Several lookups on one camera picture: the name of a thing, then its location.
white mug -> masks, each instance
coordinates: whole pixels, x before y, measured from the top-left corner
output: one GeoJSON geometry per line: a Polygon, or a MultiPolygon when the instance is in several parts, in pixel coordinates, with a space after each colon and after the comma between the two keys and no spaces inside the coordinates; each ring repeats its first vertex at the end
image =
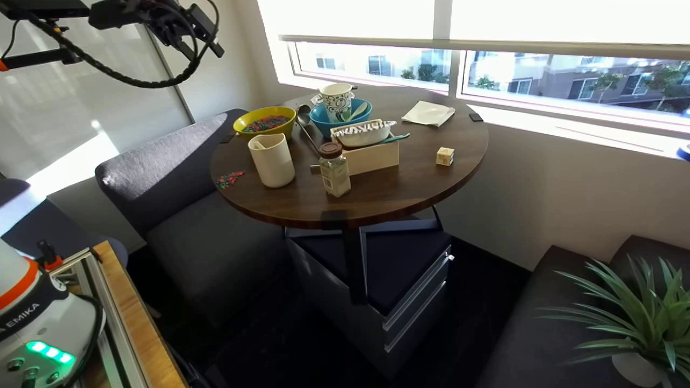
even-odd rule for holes
{"type": "Polygon", "coordinates": [[[257,133],[247,141],[247,149],[265,188],[281,188],[295,180],[295,165],[285,133],[257,133]]]}
{"type": "Polygon", "coordinates": [[[324,104],[327,122],[338,124],[351,114],[354,85],[327,85],[315,95],[313,104],[324,104]]]}

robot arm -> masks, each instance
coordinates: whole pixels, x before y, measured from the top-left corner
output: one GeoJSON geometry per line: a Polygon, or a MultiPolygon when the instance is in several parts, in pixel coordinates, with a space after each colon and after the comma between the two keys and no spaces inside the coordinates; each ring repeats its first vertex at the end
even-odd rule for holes
{"type": "Polygon", "coordinates": [[[215,44],[217,27],[214,27],[214,22],[197,4],[184,10],[176,4],[176,0],[101,0],[95,3],[91,10],[84,7],[82,0],[0,0],[0,13],[4,13],[9,20],[33,22],[61,44],[61,49],[0,59],[0,71],[40,65],[49,61],[86,61],[98,71],[124,85],[157,89],[173,86],[189,79],[207,48],[217,59],[224,55],[224,49],[215,44]],[[97,30],[121,28],[124,24],[142,24],[151,35],[157,38],[157,42],[161,42],[163,45],[173,45],[176,53],[181,53],[189,61],[189,67],[184,76],[167,82],[137,82],[128,76],[115,73],[111,69],[93,61],[88,55],[84,55],[79,48],[75,48],[72,42],[62,38],[67,28],[61,28],[56,24],[56,20],[61,18],[88,18],[88,24],[97,30]]]}

small container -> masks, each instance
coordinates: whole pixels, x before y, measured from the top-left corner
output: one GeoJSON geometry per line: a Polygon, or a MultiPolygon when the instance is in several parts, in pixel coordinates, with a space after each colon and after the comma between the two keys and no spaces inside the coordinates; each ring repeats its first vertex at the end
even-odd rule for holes
{"type": "Polygon", "coordinates": [[[317,151],[324,190],[336,198],[350,192],[351,184],[342,147],[338,142],[324,142],[317,151]]]}

